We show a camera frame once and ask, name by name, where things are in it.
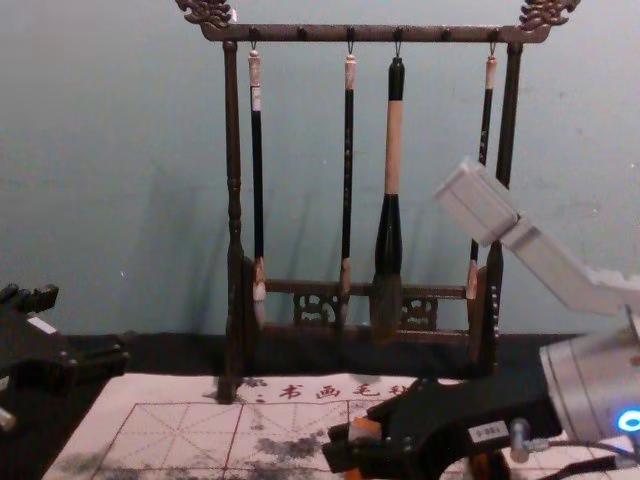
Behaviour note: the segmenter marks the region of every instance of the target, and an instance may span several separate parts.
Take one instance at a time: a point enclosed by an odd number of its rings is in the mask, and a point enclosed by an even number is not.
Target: brush handle
[[[389,104],[387,109],[387,152],[384,200],[376,240],[376,273],[399,274],[402,266],[400,229],[400,167],[402,157],[402,97],[404,65],[395,57],[389,67]]]
[[[262,102],[260,91],[260,55],[249,52],[249,89],[251,93],[251,146],[253,148],[253,212],[255,258],[264,257],[264,214],[262,192]]]
[[[400,189],[402,159],[402,95],[404,65],[395,57],[389,67],[389,104],[387,107],[387,153],[384,172],[384,193],[397,195]]]
[[[342,262],[340,263],[339,322],[347,321],[351,295],[351,190],[353,175],[353,86],[356,58],[348,54],[344,62],[344,193],[342,202]]]
[[[484,104],[482,107],[482,126],[480,128],[480,151],[478,152],[478,161],[482,165],[487,164],[487,150],[489,148],[489,128],[491,126],[491,105],[493,103],[493,85],[496,77],[496,58],[490,55],[487,59],[487,68],[485,76]],[[471,240],[472,262],[478,261],[478,243]]]
[[[347,55],[344,63],[344,194],[342,206],[342,259],[349,258],[351,250],[351,190],[353,175],[353,86],[356,77],[356,59]]]

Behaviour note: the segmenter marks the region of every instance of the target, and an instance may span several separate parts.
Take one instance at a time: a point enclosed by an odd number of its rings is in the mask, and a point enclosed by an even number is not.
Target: brush rack
[[[401,41],[425,44],[506,44],[507,68],[496,178],[508,188],[516,127],[520,60],[524,45],[543,43],[553,27],[568,21],[565,12],[572,12],[580,0],[525,0],[518,24],[506,26],[249,25],[231,23],[232,9],[226,0],[176,0],[176,3],[182,11],[187,12],[185,19],[199,25],[204,37],[211,42],[219,42],[224,51],[229,190],[228,316],[225,371],[218,379],[217,400],[220,403],[231,403],[244,376],[251,373],[250,368],[260,338],[302,334],[312,338],[331,337],[337,342],[370,338],[369,327],[342,325],[338,321],[338,281],[267,280],[267,292],[292,296],[294,318],[290,325],[266,324],[262,328],[257,325],[252,296],[254,262],[245,256],[240,240],[238,43]],[[502,247],[495,243],[489,251],[487,264],[479,270],[478,296],[473,304],[468,302],[469,328],[464,331],[438,330],[437,310],[440,300],[466,300],[466,285],[404,285],[403,315],[395,342],[465,344],[469,346],[469,362],[473,367],[470,371],[491,373],[496,364],[502,270]],[[370,289],[371,284],[353,283],[350,295],[368,296]]]

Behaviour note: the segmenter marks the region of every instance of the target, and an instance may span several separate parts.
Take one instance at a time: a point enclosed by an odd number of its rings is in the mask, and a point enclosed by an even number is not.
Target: white label
[[[251,110],[254,112],[259,112],[262,110],[262,105],[260,101],[260,87],[253,87],[251,89]]]
[[[509,430],[507,429],[507,424],[500,421],[470,428],[469,435],[473,443],[480,443],[486,442],[487,440],[495,440],[496,438],[508,437]]]
[[[56,333],[57,330],[55,328],[53,328],[51,325],[49,325],[47,322],[45,322],[44,320],[40,320],[38,317],[31,317],[28,318],[27,321],[33,325],[34,327],[39,328],[40,330],[42,330],[44,333],[46,334],[52,334],[52,333]]]

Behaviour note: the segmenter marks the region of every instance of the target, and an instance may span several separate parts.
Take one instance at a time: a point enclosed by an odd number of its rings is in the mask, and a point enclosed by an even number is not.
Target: teal wall
[[[510,24],[520,2],[244,0],[241,22]],[[227,189],[222,49],[172,0],[23,0],[0,8],[0,280],[55,282],[65,332],[220,333]],[[640,4],[582,2],[522,61],[512,189],[582,260],[640,272]],[[266,265],[336,279],[345,45],[259,45]],[[247,45],[239,49],[243,231],[252,254]],[[373,275],[392,45],[357,45],[354,280]],[[404,281],[462,284],[469,239],[430,199],[475,157],[486,46],[402,47],[407,68]],[[503,87],[506,54],[497,51]],[[490,142],[495,165],[502,95]],[[624,323],[566,311],[506,254],[502,329],[582,332]],[[271,319],[289,302],[272,296]],[[365,322],[354,302],[352,322]],[[442,327],[463,327],[443,302]]]

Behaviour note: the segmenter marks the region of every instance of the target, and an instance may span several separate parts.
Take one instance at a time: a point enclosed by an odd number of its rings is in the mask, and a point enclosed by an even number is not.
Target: large calligraphy brush
[[[402,157],[403,91],[404,65],[396,47],[396,56],[389,67],[384,200],[376,240],[375,275],[369,297],[371,336],[374,343],[391,340],[402,315],[402,235],[398,194]]]

